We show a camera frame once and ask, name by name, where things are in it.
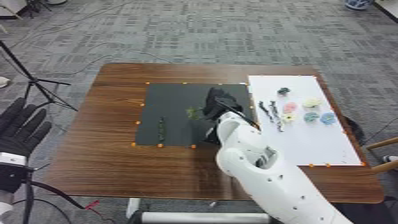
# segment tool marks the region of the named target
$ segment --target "tripod leg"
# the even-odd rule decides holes
[[[43,103],[37,108],[44,107],[51,102],[48,101],[46,103]]]
[[[43,7],[46,8],[46,10],[51,12],[51,9],[48,8],[46,4],[41,2],[41,0],[37,0],[37,3],[43,5]]]
[[[73,107],[73,105],[64,101],[64,99],[55,95],[55,93],[46,89],[46,87],[44,86],[41,86],[39,84],[35,84],[41,88],[43,88],[43,90],[46,91],[46,94],[50,94],[51,95],[51,97],[60,101],[60,104],[64,104],[64,106],[69,108],[69,109],[73,109],[75,111],[78,111],[78,109]]]
[[[51,80],[46,80],[46,79],[37,79],[41,82],[50,82],[50,83],[55,83],[55,84],[60,84],[60,85],[71,85],[71,83],[66,83],[66,82],[57,82],[57,81],[51,81]]]
[[[27,90],[25,90],[25,99],[28,98],[28,92],[30,92],[30,88],[32,88],[32,82],[28,82],[28,86],[27,86]]]
[[[39,91],[41,91],[41,93],[43,93],[43,95],[46,97],[48,102],[53,103],[55,101],[53,101],[53,98],[48,95],[48,92],[50,92],[48,89],[37,83],[34,83],[34,86],[37,87],[37,89],[39,89]]]

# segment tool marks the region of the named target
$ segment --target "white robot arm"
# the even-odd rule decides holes
[[[218,118],[217,164],[270,216],[284,224],[352,224],[282,152],[266,146],[259,130],[234,112]]]

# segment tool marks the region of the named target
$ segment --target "white board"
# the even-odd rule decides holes
[[[339,121],[330,125],[325,125],[320,119],[313,123],[304,121],[307,112],[316,112],[320,116],[323,113],[332,112],[316,77],[256,75],[249,76],[249,82],[263,138],[270,147],[284,151],[288,161],[297,165],[361,165],[361,159]],[[277,90],[282,87],[288,87],[291,90],[286,96],[277,94]],[[305,108],[302,103],[313,97],[321,99],[321,105],[316,108]],[[284,104],[289,102],[297,103],[297,110],[293,111],[297,118],[295,121],[282,125],[284,132],[279,132],[277,125],[270,122],[270,118],[259,109],[259,101],[263,101],[265,108],[270,110],[272,100],[277,102],[279,116],[282,115]]]

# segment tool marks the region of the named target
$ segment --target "gray carpet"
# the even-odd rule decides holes
[[[320,70],[343,113],[369,136],[398,117],[398,26],[371,7],[350,11],[341,0],[69,0],[23,21],[0,21],[12,51],[41,78],[69,82],[59,95],[78,107],[99,67],[108,62],[313,65]],[[0,58],[0,110],[23,94],[25,77]],[[34,103],[43,102],[37,92]],[[50,108],[51,130],[32,165],[51,162],[75,112]],[[398,136],[398,122],[373,139]],[[396,146],[377,155],[398,154]],[[368,155],[371,165],[378,164]],[[43,179],[44,170],[35,174]],[[378,176],[385,195],[398,197],[398,175]],[[98,217],[37,191],[66,209],[75,223]],[[78,198],[82,203],[92,198]],[[98,210],[124,223],[126,199],[101,199]],[[208,211],[208,202],[147,200],[151,211]],[[32,223],[66,223],[53,208],[37,202]],[[224,202],[211,211],[259,211],[252,202]],[[19,223],[18,212],[9,217]]]

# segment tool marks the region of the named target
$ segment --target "table leg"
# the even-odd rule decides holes
[[[130,219],[133,213],[138,211],[140,209],[140,198],[130,198],[128,200],[128,210],[126,210],[126,217]]]

